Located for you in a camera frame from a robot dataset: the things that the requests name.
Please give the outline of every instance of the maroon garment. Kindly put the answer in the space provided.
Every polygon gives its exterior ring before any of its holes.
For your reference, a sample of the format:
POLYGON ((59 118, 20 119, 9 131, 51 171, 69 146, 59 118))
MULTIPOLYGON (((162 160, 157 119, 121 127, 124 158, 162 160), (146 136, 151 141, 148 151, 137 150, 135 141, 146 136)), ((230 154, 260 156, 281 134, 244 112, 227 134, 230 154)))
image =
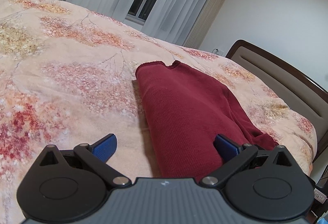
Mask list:
POLYGON ((272 150, 276 142, 257 129, 231 91, 216 79, 175 61, 140 65, 142 105, 163 177, 197 181, 223 164, 213 146, 221 133, 236 143, 272 150))

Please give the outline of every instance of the floral bedspread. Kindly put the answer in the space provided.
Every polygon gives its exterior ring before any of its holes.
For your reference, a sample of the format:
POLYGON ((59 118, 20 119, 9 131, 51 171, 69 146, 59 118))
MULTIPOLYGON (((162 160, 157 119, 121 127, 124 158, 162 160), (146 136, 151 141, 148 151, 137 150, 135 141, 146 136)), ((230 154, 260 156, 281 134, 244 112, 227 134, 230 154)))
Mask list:
POLYGON ((312 124, 233 61, 68 2, 0 0, 0 223, 23 220, 16 189, 50 143, 72 149, 112 132, 118 148, 109 165, 132 180, 159 176, 134 74, 155 60, 180 60, 227 85, 254 125, 310 173, 312 124))

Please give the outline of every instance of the headboard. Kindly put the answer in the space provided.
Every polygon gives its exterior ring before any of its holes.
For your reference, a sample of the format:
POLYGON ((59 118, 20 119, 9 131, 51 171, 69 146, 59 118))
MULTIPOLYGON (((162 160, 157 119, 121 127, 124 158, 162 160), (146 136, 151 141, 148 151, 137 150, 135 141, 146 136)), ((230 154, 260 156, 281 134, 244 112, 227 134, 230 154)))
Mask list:
POLYGON ((328 92, 282 59, 244 40, 236 41, 226 58, 259 77, 292 110, 312 122, 318 138, 316 160, 328 146, 328 92))

